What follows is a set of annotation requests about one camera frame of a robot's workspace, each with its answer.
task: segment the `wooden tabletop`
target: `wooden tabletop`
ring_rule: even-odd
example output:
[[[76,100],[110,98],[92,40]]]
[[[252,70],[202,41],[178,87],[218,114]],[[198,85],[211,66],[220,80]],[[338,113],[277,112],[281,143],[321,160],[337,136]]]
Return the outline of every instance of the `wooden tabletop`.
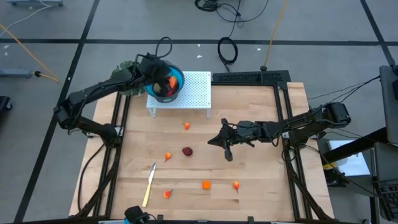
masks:
[[[288,83],[288,87],[293,114],[308,111],[303,83]],[[98,101],[95,121],[111,121],[115,97],[109,95]],[[280,97],[285,108],[282,92]],[[149,202],[142,208],[145,212],[163,214],[166,220],[245,221],[254,216],[256,221],[294,221],[286,167],[280,157],[282,144],[273,147],[253,142],[255,148],[233,146],[232,162],[225,160],[222,148],[207,144],[218,134],[221,118],[230,123],[277,121],[272,87],[212,86],[210,119],[206,119],[204,110],[158,110],[157,117],[152,118],[146,109],[146,98],[134,97],[130,104],[111,218],[122,219],[127,208],[142,205],[150,168],[157,161]],[[186,122],[190,123],[189,130],[184,128]],[[313,140],[308,144],[317,147]],[[100,145],[99,138],[88,140],[82,166]],[[193,155],[184,156],[183,147],[191,147]],[[172,158],[164,162],[166,152],[171,152]],[[310,149],[302,149],[301,155],[309,192],[333,217],[320,156]],[[86,170],[82,206],[98,186],[103,156],[104,150]],[[204,180],[211,181],[210,190],[202,189]],[[239,193],[233,188],[236,180],[240,183]],[[169,199],[163,197],[166,190],[173,190]],[[302,196],[298,188],[296,191],[304,217]],[[77,187],[70,214],[77,212],[76,193]]]

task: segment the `yellow cable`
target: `yellow cable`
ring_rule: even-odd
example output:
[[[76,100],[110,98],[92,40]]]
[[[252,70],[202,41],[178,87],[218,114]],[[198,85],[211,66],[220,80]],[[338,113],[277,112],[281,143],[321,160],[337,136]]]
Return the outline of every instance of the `yellow cable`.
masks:
[[[53,78],[53,77],[51,77],[50,75],[45,75],[45,74],[43,74],[43,73],[39,73],[39,75],[40,75],[40,76],[43,76],[43,77],[45,77],[45,78],[49,78],[49,79],[51,79],[51,80],[54,80],[54,81],[56,81],[56,82],[60,82],[60,80],[58,80],[58,79],[56,79],[56,78]]]
[[[0,23],[0,28],[4,29],[8,35],[10,35],[37,63],[39,63],[44,69],[46,69],[49,73],[51,73],[51,75],[55,76],[57,79],[59,79],[59,77],[53,73],[53,71],[51,71],[51,69],[47,68],[47,66],[45,66],[39,59],[37,59],[35,57],[34,54],[32,54],[19,40],[17,37],[15,37],[12,33],[10,33],[7,28],[5,28],[1,23]]]
[[[271,53],[272,41],[274,40],[274,37],[275,37],[275,34],[276,34],[276,30],[278,29],[278,26],[279,26],[279,24],[280,24],[280,22],[281,22],[281,20],[282,20],[282,18],[283,18],[283,16],[284,16],[284,12],[285,12],[286,5],[287,5],[287,2],[288,2],[288,1],[289,1],[289,0],[285,0],[285,1],[284,1],[284,6],[282,7],[282,10],[281,10],[281,12],[280,12],[280,14],[279,14],[278,21],[276,22],[276,25],[275,25],[275,27],[274,27],[274,31],[272,32],[271,40],[269,41],[269,46],[268,46],[267,58],[266,58],[266,61],[264,62],[264,66],[267,65],[268,58],[269,58],[269,55],[270,55],[270,53]]]

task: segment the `white perforated platform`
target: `white perforated platform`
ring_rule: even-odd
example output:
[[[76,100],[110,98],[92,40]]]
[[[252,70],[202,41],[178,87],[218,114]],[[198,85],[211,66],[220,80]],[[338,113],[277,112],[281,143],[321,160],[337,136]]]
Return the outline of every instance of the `white perforated platform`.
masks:
[[[173,102],[159,103],[154,97],[148,96],[147,108],[153,117],[156,116],[156,109],[206,109],[207,117],[210,117],[211,73],[183,73],[185,77],[184,86]]]

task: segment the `gray floor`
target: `gray floor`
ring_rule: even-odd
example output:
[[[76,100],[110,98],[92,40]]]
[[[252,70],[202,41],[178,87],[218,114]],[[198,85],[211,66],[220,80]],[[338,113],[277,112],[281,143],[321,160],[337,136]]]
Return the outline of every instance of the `gray floor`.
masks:
[[[26,39],[79,39],[93,0],[64,0],[64,7],[39,12],[11,31]],[[237,5],[237,0],[225,1]],[[398,41],[395,0],[367,0],[369,8],[387,41]],[[243,0],[245,19],[257,14],[263,0]],[[283,1],[270,0],[265,13],[242,28],[235,28],[233,39],[269,40]],[[0,2],[0,22],[8,24],[34,9],[12,7]],[[219,39],[230,33],[232,24],[217,14],[201,12],[193,1],[101,0],[89,39]],[[280,24],[277,40],[359,40],[377,41],[359,0],[290,1]],[[0,125],[0,223],[12,222],[35,160],[49,126],[77,44],[26,44],[61,79],[54,83],[43,78],[0,79],[0,95],[12,98],[14,109]],[[174,45],[167,60],[182,70],[225,72],[216,45]],[[225,54],[233,52],[223,46]],[[239,57],[232,72],[256,71],[264,63],[267,45],[238,45]],[[86,44],[78,62],[69,92],[81,90],[109,77],[117,64],[136,54],[153,52],[155,45]],[[398,58],[398,47],[389,47]],[[378,75],[387,64],[379,46],[299,46],[275,45],[268,63],[270,70],[288,69],[292,81],[304,82],[307,96],[317,96]],[[17,44],[0,44],[0,67],[43,69]],[[310,101],[312,106],[330,101],[324,97]],[[379,82],[372,82],[346,100],[352,123],[347,130],[367,134],[385,125]],[[95,104],[84,115],[92,117]],[[342,139],[330,135],[329,138]],[[78,133],[67,136],[56,128],[24,221],[65,218],[72,201],[86,139]],[[336,218],[359,222],[370,217],[368,198],[344,189],[330,189]]]

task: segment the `metal blade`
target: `metal blade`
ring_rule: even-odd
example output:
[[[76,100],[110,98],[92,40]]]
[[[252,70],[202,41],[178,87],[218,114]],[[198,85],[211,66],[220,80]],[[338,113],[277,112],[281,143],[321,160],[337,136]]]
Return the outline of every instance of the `metal blade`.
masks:
[[[156,170],[156,163],[157,163],[157,161],[154,163],[154,165],[152,165],[152,170],[150,172],[149,179],[148,179],[149,183],[151,183],[152,179],[154,178],[154,174],[155,174],[155,170]]]

